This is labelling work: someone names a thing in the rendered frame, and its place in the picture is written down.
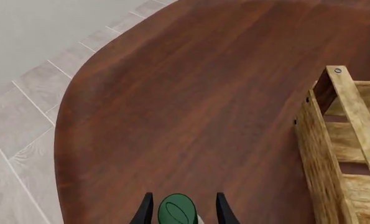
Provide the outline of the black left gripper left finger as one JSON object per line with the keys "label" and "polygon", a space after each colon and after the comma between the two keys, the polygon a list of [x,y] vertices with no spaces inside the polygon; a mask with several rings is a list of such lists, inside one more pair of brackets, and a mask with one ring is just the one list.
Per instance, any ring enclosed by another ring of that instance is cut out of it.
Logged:
{"label": "black left gripper left finger", "polygon": [[153,194],[147,192],[142,199],[142,202],[133,216],[130,224],[151,224],[153,215]]}

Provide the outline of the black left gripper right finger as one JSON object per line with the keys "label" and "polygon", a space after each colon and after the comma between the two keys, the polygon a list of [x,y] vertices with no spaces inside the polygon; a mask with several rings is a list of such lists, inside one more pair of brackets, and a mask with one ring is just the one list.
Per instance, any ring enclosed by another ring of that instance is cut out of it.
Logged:
{"label": "black left gripper right finger", "polygon": [[216,216],[218,224],[240,224],[222,192],[216,194]]}

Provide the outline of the salad dressing bottle green cap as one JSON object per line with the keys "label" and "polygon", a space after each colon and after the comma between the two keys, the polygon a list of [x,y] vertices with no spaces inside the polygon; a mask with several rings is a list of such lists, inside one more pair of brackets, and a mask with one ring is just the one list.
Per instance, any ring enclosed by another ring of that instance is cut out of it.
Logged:
{"label": "salad dressing bottle green cap", "polygon": [[166,196],[157,212],[159,224],[205,224],[193,201],[184,194]]}

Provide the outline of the wooden slat tray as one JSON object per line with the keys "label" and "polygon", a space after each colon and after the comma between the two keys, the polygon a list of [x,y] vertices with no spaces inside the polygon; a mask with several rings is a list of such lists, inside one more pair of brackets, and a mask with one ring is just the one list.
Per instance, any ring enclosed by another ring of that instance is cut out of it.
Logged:
{"label": "wooden slat tray", "polygon": [[370,224],[370,82],[326,67],[294,123],[316,224]]}

